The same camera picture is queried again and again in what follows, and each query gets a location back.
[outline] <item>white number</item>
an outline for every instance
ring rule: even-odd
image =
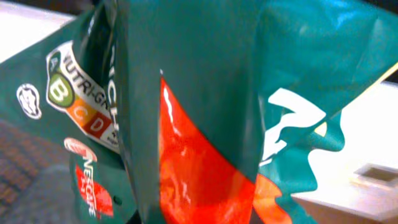
[[[283,140],[278,141],[282,129],[286,127],[307,128],[317,124],[326,116],[326,113],[320,108],[298,94],[284,88],[279,88],[272,94],[268,102],[288,108],[293,113],[283,115],[277,125],[266,131],[264,153],[260,166],[270,163],[272,159],[269,157],[277,154],[287,145]]]

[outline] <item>orange stripe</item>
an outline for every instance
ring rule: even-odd
[[[195,127],[164,80],[160,207],[167,223],[249,223],[254,184]]]
[[[282,192],[275,183],[261,174],[257,175],[253,207],[264,223],[292,224],[289,214],[276,204],[275,198],[280,196]]]

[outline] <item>green plastic bag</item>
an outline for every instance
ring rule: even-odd
[[[290,194],[396,70],[397,26],[359,1],[105,1],[0,64],[0,118],[72,152],[82,223],[313,223]]]

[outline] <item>white logo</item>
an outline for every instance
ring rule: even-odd
[[[40,119],[42,112],[39,108],[40,96],[36,87],[31,84],[22,84],[17,90],[17,99],[24,113],[32,119]]]
[[[66,138],[63,140],[63,144],[68,151],[71,151],[75,154],[81,155],[84,159],[89,159],[94,162],[97,161],[97,156],[95,153],[85,144],[73,138]]]
[[[264,138],[264,153],[260,166],[272,162],[272,156],[281,151],[287,143],[280,138],[280,133],[284,128],[307,128],[321,121],[326,113],[319,107],[309,102],[302,96],[284,88],[279,88],[268,98],[268,103],[282,106],[293,111],[293,113],[284,114],[277,125],[266,131]],[[317,131],[326,134],[326,127],[321,127]]]

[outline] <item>brown floor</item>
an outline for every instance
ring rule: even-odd
[[[0,121],[0,223],[75,223],[68,160],[60,146]]]

